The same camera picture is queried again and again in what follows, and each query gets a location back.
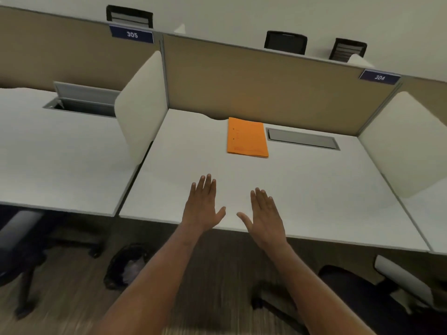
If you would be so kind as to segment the person's right hand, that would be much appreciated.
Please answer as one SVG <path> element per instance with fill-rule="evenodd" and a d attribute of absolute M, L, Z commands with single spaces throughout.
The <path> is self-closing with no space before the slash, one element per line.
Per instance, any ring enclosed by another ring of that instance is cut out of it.
<path fill-rule="evenodd" d="M 287 243 L 283 221 L 272 197 L 265 190 L 255 188 L 250 192 L 254 224 L 250 234 L 255 243 L 267 254 L 283 248 Z"/>

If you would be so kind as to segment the person's left hand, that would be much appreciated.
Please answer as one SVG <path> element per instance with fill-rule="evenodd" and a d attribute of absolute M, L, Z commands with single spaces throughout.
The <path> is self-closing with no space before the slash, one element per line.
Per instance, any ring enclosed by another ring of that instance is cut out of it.
<path fill-rule="evenodd" d="M 212 229 L 212 215 L 215 208 L 216 179 L 211 174 L 202 175 L 190 187 L 189 196 L 183 211 L 181 225 L 200 234 Z"/>

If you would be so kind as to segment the person's right forearm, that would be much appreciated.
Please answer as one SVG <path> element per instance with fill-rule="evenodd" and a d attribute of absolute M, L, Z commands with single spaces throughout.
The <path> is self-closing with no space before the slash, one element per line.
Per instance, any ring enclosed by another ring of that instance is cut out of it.
<path fill-rule="evenodd" d="M 376 335 L 295 253 L 286 240 L 265 247 L 310 335 Z"/>

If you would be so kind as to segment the person's left forearm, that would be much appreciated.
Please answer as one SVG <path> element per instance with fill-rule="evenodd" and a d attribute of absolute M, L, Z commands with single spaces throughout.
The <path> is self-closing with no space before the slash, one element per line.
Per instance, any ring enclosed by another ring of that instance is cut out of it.
<path fill-rule="evenodd" d="M 89 335 L 161 335 L 193 250 L 208 229 L 183 221 Z"/>

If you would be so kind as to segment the orange paper folder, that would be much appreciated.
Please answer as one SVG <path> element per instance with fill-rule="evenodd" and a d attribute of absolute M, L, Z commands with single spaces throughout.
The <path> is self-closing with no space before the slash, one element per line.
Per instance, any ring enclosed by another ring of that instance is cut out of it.
<path fill-rule="evenodd" d="M 264 124 L 228 118 L 227 153 L 268 158 Z"/>

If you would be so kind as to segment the black waste bin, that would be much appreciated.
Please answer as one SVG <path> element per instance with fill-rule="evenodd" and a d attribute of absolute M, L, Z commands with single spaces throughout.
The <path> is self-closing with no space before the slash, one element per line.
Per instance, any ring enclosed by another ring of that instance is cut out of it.
<path fill-rule="evenodd" d="M 124 291 L 142 271 L 157 249 L 148 243 L 131 243 L 111 259 L 103 283 L 111 291 Z"/>

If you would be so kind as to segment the white side divider screen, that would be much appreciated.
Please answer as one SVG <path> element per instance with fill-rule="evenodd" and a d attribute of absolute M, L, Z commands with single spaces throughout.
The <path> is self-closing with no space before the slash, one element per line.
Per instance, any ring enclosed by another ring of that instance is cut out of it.
<path fill-rule="evenodd" d="M 401 198 L 447 178 L 447 127 L 406 91 L 388 102 L 359 140 Z"/>
<path fill-rule="evenodd" d="M 155 51 L 115 100 L 115 116 L 135 165 L 142 163 L 167 111 L 162 55 Z"/>

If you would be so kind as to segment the tan partition panel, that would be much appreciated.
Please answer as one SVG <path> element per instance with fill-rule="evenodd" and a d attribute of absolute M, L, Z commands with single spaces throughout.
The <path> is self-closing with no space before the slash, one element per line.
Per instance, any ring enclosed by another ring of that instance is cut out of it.
<path fill-rule="evenodd" d="M 364 69 L 269 50 L 163 35 L 169 107 L 355 136 L 395 92 Z"/>
<path fill-rule="evenodd" d="M 56 81 L 122 90 L 161 39 L 116 38 L 108 23 L 0 6 L 0 88 L 54 90 Z"/>

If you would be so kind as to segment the blue desk number plate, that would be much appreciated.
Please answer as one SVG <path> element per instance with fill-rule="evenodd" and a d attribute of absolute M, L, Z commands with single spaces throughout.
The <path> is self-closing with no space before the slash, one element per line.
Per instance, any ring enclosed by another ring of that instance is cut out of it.
<path fill-rule="evenodd" d="M 136 42 L 154 44 L 154 34 L 150 30 L 137 27 L 126 27 L 117 24 L 110 24 L 111 36 L 114 38 L 126 39 Z"/>
<path fill-rule="evenodd" d="M 401 75 L 374 69 L 364 69 L 359 76 L 359 80 L 375 82 L 379 84 L 395 85 L 401 79 Z"/>

